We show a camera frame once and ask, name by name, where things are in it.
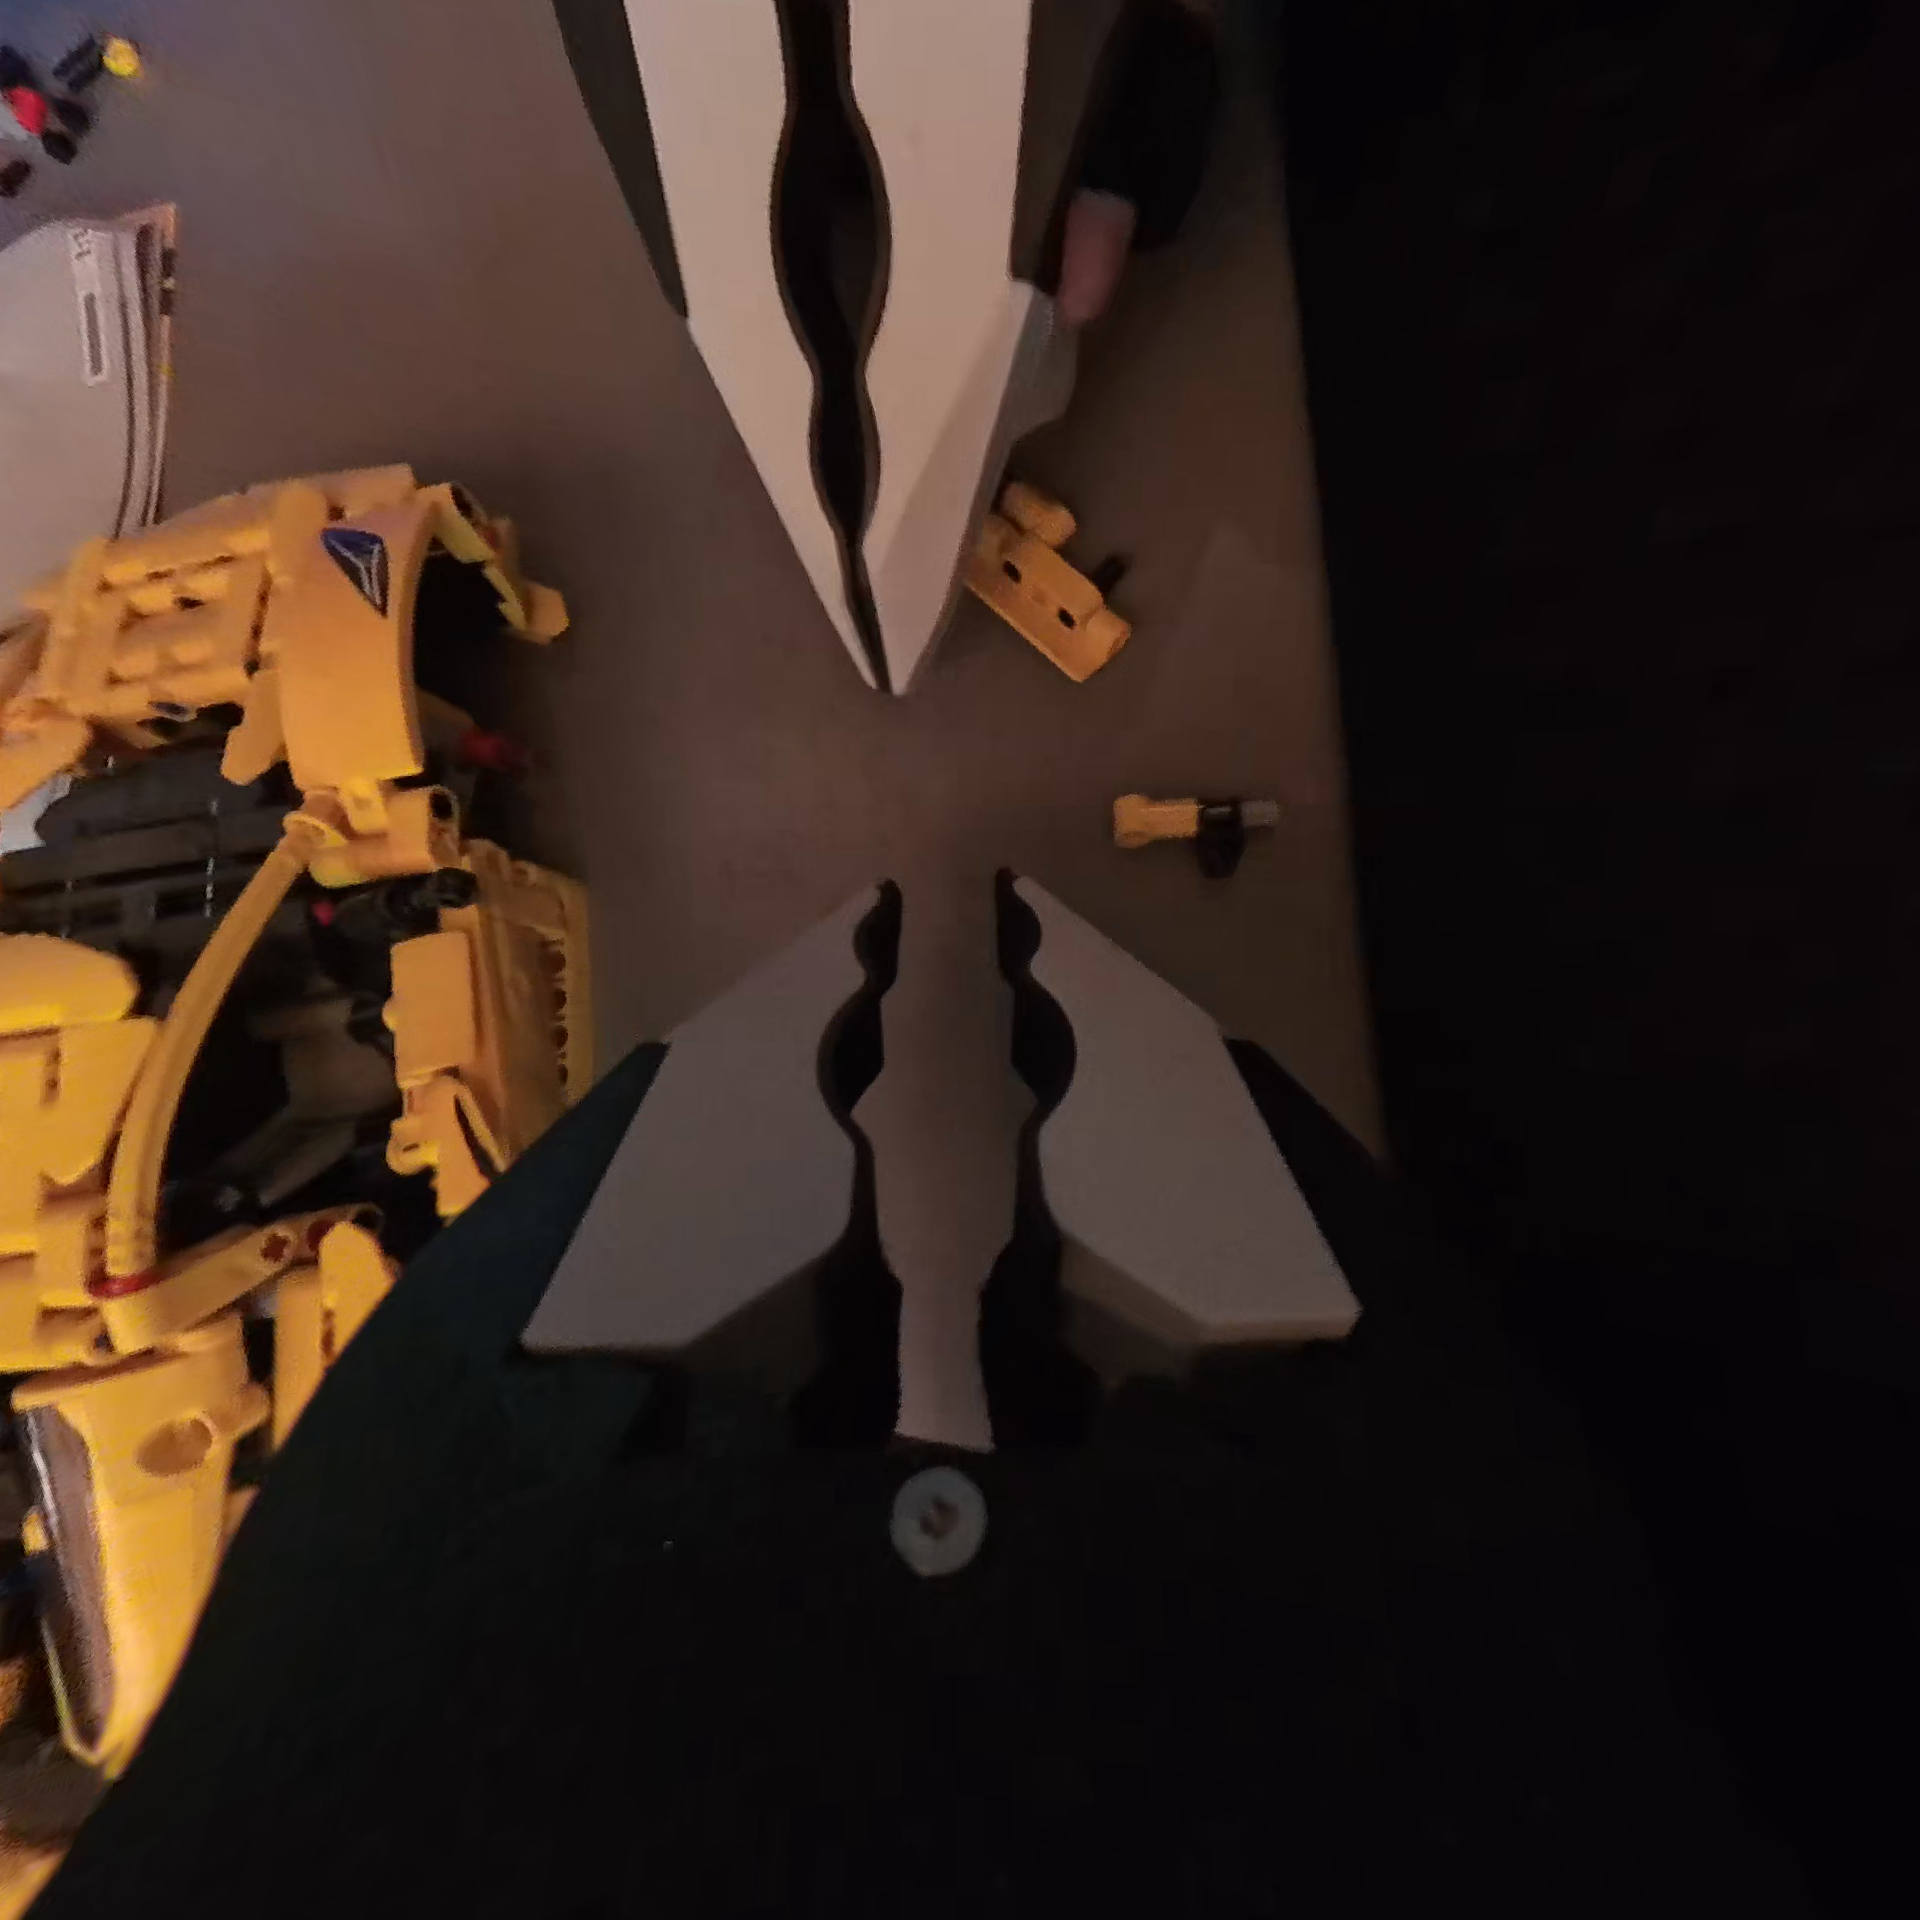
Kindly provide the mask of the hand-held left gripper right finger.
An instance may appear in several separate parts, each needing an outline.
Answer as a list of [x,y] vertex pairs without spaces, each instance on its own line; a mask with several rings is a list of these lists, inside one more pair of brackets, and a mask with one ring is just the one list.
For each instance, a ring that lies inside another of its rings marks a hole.
[[1012,1231],[992,1445],[1067,1448],[1111,1393],[1333,1343],[1360,1298],[1218,1020],[1041,881],[994,877]]

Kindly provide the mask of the white instruction booklet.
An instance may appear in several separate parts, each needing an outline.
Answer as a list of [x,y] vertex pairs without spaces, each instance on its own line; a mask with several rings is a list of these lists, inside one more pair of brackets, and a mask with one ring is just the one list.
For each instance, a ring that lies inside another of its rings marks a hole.
[[173,202],[43,224],[2,253],[2,612],[161,513]]

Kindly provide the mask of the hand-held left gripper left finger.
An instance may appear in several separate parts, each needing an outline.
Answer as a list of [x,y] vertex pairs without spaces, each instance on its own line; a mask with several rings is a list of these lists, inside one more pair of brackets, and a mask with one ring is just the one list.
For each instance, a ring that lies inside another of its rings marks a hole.
[[904,920],[876,879],[671,1031],[528,1352],[739,1385],[804,1446],[896,1436],[904,1289],[858,1106]]

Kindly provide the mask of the yellow brick beam assembly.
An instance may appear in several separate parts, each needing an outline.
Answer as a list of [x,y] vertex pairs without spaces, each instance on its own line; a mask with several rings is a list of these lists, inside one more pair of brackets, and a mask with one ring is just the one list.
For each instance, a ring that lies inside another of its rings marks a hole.
[[1092,566],[1073,554],[1077,516],[1063,501],[1011,477],[996,490],[968,558],[968,586],[1067,680],[1087,684],[1135,633],[1115,609],[1129,560]]

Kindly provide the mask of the scattered small bricks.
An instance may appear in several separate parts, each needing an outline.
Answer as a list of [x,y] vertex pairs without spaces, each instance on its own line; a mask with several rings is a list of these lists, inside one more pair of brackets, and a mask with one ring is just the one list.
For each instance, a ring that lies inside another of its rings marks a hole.
[[138,38],[87,32],[52,62],[2,44],[2,200],[13,200],[41,162],[72,164],[99,126],[97,93],[145,78]]

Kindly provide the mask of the yellow connector with black pin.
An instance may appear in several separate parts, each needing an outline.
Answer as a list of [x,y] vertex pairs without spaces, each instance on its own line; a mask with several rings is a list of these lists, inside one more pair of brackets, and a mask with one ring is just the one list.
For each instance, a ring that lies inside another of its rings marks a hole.
[[1199,871],[1212,879],[1236,873],[1251,838],[1280,824],[1276,800],[1156,800],[1141,792],[1111,804],[1111,838],[1120,849],[1185,846]]

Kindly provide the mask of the yellow toy brick car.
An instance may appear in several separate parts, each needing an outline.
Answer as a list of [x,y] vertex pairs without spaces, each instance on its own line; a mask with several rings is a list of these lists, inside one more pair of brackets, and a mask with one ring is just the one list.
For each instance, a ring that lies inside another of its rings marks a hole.
[[408,1256],[592,1080],[588,890],[436,687],[568,623],[393,463],[89,542],[5,629],[5,1916]]

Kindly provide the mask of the grey desk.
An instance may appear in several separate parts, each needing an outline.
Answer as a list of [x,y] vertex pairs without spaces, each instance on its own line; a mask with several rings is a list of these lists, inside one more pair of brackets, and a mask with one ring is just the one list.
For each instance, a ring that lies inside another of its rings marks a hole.
[[[1011,1225],[992,877],[1016,869],[1259,1045],[1285,1119],[1380,1142],[1347,754],[1285,197],[1276,17],[1220,4],[1224,101],[1181,237],[1092,328],[1073,412],[1024,452],[1132,561],[1137,638],[1071,687],[979,609],[904,698],[858,684],[684,324],[659,294],[547,4],[131,4],[161,69],[64,191],[154,186],[185,226],[176,490],[415,458],[519,520],[563,586],[553,656],[488,687],[549,754],[525,841],[586,874],[612,1065],[871,879],[904,887],[931,1061],[880,1223],[908,1289],[912,1433],[961,1436],[971,1289]],[[1120,849],[1113,802],[1276,800],[1227,879]],[[496,1500],[479,1586],[401,1623],[401,1559],[329,1625],[375,1696],[348,1774],[192,1789],[138,1862],[152,1756],[32,1916],[1291,1916],[1344,1849],[1356,1625],[1293,1456],[1092,1457],[1024,1604],[1001,1552],[954,1580],[884,1542],[896,1460],[701,1462],[699,1580],[640,1494],[680,1460]]]

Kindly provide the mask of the person's right hand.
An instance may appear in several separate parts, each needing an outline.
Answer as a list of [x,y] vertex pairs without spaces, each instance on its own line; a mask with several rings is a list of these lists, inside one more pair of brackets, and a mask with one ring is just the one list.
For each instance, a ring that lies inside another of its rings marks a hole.
[[1059,321],[1084,328],[1113,303],[1137,248],[1139,207],[1109,189],[1079,189],[1063,216]]

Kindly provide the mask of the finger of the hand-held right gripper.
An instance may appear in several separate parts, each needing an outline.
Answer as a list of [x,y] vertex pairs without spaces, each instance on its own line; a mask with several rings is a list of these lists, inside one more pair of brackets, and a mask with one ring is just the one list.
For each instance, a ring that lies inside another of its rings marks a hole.
[[901,697],[949,629],[1011,446],[1073,383],[1045,281],[1082,127],[1082,6],[853,1],[848,86],[884,252],[860,561]]
[[811,454],[818,376],[777,266],[788,84],[777,4],[628,1],[685,324],[823,609],[884,687]]

